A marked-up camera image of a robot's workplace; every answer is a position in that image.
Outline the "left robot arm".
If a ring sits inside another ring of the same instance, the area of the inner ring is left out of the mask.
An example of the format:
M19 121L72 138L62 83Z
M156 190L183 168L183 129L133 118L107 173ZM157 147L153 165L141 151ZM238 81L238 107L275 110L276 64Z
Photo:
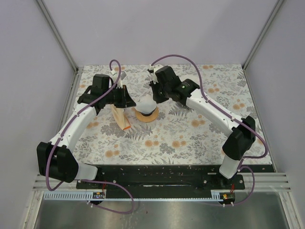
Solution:
M136 106L126 85L122 84L125 76L125 72L114 71L111 75L94 75L67 123L49 142L38 144L37 159L42 176L66 183L87 180L92 188L102 186L103 176L97 173L97 166L77 162L73 152L86 127L106 105L119 109Z

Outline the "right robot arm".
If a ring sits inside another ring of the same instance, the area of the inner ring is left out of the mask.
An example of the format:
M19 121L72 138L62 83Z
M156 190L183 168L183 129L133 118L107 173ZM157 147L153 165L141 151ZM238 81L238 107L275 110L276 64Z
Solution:
M194 75L177 76L170 66L148 68L152 80L153 99L160 104L169 99L203 115L227 137L222 149L225 153L217 176L218 186L227 189L234 183L241 160L255 141L255 120L242 118L207 95L202 95L199 78Z

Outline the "coffee filter paper pack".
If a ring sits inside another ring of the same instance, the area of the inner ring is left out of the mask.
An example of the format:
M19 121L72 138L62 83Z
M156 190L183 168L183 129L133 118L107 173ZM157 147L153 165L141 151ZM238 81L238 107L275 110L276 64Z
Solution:
M114 120L121 130L127 130L131 127L131 124L125 115L123 108L117 108L116 106L111 105L111 111Z

